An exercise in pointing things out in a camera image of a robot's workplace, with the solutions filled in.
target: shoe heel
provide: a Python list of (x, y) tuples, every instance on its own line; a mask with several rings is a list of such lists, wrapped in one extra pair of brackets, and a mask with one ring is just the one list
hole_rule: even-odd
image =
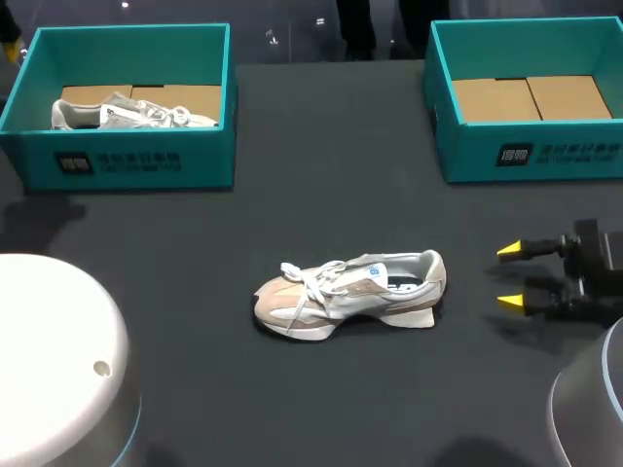
[(406, 311), (404, 313), (386, 314), (379, 319), (389, 326), (397, 328), (431, 328), (435, 324), (432, 308)]

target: shoe insole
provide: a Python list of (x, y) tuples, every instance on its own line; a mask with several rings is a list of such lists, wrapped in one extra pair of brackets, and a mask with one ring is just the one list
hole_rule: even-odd
[(422, 283), (417, 277), (391, 275), (387, 278), (387, 289), (392, 292), (413, 292)]

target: beige suede panel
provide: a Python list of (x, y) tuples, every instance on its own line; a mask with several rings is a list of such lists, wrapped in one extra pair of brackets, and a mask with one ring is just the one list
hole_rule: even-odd
[(429, 300), (428, 302), (424, 302), (423, 304), (419, 305), (392, 305), (388, 309), (386, 309), (383, 314), (391, 316), (394, 314), (408, 313), (410, 311), (420, 311), (423, 309), (431, 308), (437, 302), (437, 300)]
[(282, 289), (275, 291), (274, 295), (300, 298), (301, 294), (304, 292), (305, 292), (305, 287), (303, 286), (303, 284), (290, 283), (289, 287), (283, 287)]
[(362, 297), (364, 295), (379, 295), (388, 293), (386, 289), (378, 285), (372, 279), (358, 280), (344, 287), (339, 287), (338, 292), (341, 290), (348, 291), (349, 297)]
[[(290, 325), (290, 320), (275, 318), (272, 315), (269, 315), (266, 319), (264, 318), (260, 318), (260, 319), (262, 320), (262, 322), (266, 324), (278, 326), (279, 328), (287, 329), (288, 326)], [(315, 328), (322, 328), (324, 326), (329, 326), (330, 324), (337, 326), (339, 323), (340, 321), (336, 321), (336, 320), (327, 321), (326, 319), (318, 319), (317, 321), (314, 321), (313, 323), (304, 323), (303, 321), (296, 320), (292, 322), (292, 326), (290, 326), (290, 329), (315, 329)]]
[[(290, 325), (290, 320), (272, 316), (271, 311), (279, 308), (294, 308), (298, 302), (299, 298), (294, 296), (268, 296), (264, 294), (260, 296), (257, 304), (255, 304), (255, 315), (265, 323), (272, 324), (273, 326), (279, 326), (281, 328), (287, 328)], [(319, 304), (310, 301), (305, 303), (305, 308), (322, 310)], [(317, 320), (312, 323), (304, 323), (303, 321), (296, 320), (292, 323), (290, 328), (313, 329), (327, 326), (329, 324), (336, 324), (336, 322), (333, 320), (332, 323), (331, 321), (322, 318), (317, 318)]]
[(441, 282), (446, 279), (446, 268), (444, 266), (444, 260), (439, 257), (439, 262), (435, 268), (431, 269), (426, 275), (428, 282)]

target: white sneaker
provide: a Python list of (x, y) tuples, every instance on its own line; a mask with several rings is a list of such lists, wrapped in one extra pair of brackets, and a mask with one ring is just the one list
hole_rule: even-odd
[(429, 328), (432, 307), (446, 288), (441, 255), (363, 255), (300, 270), (282, 263), (283, 277), (255, 293), (255, 316), (267, 328), (293, 339), (322, 341), (356, 314), (389, 326)]
[(52, 106), (52, 129), (169, 128), (218, 126), (185, 107), (167, 109), (146, 100), (133, 100), (115, 92), (99, 105), (74, 105), (58, 100)]

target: cardboard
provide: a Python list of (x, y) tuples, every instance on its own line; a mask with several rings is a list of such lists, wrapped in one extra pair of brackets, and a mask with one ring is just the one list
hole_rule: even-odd
[(527, 78), (543, 120), (611, 119), (592, 76)]
[(526, 80), (460, 80), (453, 86), (466, 122), (540, 120)]
[(129, 97), (132, 86), (67, 86), (62, 89), (60, 98), (76, 105), (99, 105), (113, 92)]
[(191, 114), (199, 114), (218, 122), (221, 115), (220, 86), (165, 85), (134, 87), (131, 98), (148, 100), (163, 107), (186, 107)]

